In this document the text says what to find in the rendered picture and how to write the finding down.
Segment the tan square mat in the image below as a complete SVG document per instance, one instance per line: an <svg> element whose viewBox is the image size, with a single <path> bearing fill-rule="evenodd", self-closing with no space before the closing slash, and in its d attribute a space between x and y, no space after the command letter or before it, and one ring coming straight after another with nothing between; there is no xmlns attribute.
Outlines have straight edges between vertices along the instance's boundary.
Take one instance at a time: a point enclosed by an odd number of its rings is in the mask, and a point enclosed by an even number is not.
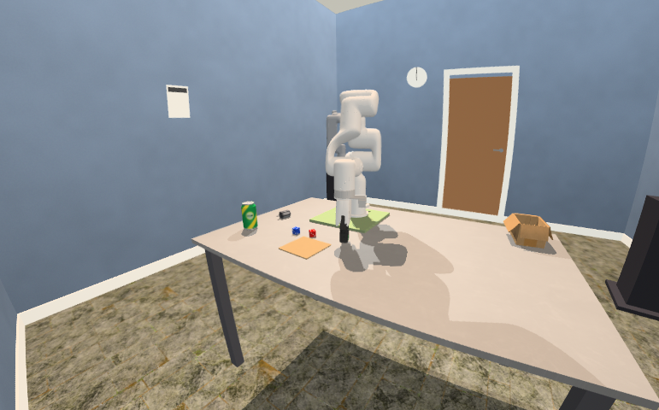
<svg viewBox="0 0 659 410"><path fill-rule="evenodd" d="M295 241L279 247L279 249L307 260L329 246L331 246L330 243L324 243L309 237L300 237Z"/></svg>

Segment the open brown cardboard box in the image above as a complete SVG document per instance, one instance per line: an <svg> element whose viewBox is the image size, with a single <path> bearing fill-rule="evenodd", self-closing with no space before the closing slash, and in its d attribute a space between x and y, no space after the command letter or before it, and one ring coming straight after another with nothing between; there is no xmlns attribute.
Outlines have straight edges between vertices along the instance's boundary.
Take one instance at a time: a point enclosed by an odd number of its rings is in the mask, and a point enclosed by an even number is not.
<svg viewBox="0 0 659 410"><path fill-rule="evenodd" d="M518 220L520 222L518 222ZM544 249L545 243L548 242L549 237L553 239L550 226L537 215L511 214L506 220L503 221L503 223L505 224L508 232L510 232L516 245Z"/></svg>

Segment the green soda can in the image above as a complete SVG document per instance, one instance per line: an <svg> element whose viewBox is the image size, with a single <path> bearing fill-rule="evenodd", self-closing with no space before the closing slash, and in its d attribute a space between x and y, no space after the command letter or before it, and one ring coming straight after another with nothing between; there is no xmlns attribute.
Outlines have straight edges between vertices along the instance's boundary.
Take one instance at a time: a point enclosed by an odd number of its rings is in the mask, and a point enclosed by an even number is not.
<svg viewBox="0 0 659 410"><path fill-rule="evenodd" d="M243 225L245 230L255 230L258 227L256 205L254 202L243 202L241 206Z"/></svg>

